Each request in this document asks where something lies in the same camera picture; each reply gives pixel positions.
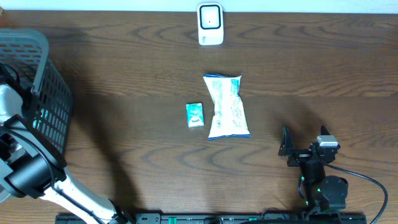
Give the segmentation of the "yellow white snack bag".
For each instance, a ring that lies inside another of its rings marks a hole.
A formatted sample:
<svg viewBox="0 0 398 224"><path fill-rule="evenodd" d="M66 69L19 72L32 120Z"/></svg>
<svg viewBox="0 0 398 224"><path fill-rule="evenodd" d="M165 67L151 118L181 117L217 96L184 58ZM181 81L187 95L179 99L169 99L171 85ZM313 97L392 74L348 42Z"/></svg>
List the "yellow white snack bag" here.
<svg viewBox="0 0 398 224"><path fill-rule="evenodd" d="M242 75L204 74L203 79L214 104L209 140L251 137L239 95L241 78Z"/></svg>

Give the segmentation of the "small teal gum pack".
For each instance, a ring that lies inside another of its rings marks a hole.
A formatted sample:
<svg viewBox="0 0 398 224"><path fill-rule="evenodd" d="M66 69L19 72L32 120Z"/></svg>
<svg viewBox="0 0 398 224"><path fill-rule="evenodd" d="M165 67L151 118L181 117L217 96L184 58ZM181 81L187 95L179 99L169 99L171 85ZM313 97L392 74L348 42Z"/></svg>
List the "small teal gum pack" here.
<svg viewBox="0 0 398 224"><path fill-rule="evenodd" d="M186 104L187 124L189 128L204 126L202 103Z"/></svg>

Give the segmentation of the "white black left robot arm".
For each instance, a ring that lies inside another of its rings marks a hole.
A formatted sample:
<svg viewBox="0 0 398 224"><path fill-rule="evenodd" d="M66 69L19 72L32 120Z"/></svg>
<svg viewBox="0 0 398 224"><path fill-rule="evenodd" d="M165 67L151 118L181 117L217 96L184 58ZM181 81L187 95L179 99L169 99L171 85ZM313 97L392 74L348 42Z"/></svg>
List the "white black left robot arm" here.
<svg viewBox="0 0 398 224"><path fill-rule="evenodd" d="M1 64L1 201L41 198L86 223L134 223L69 172L63 153L72 105L70 89L53 65L31 78Z"/></svg>

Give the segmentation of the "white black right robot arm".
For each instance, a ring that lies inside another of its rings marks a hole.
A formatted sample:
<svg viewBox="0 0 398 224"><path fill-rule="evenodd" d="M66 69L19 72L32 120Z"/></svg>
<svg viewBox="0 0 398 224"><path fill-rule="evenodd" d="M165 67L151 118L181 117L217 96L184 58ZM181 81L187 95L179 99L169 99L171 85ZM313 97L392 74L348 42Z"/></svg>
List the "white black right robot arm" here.
<svg viewBox="0 0 398 224"><path fill-rule="evenodd" d="M335 160L340 145L325 126L308 149L296 149L288 127L283 128L278 155L287 158L289 167L301 170L300 194L308 203L301 217L309 221L320 215L337 215L346 208L348 182L335 175L327 176L325 166Z"/></svg>

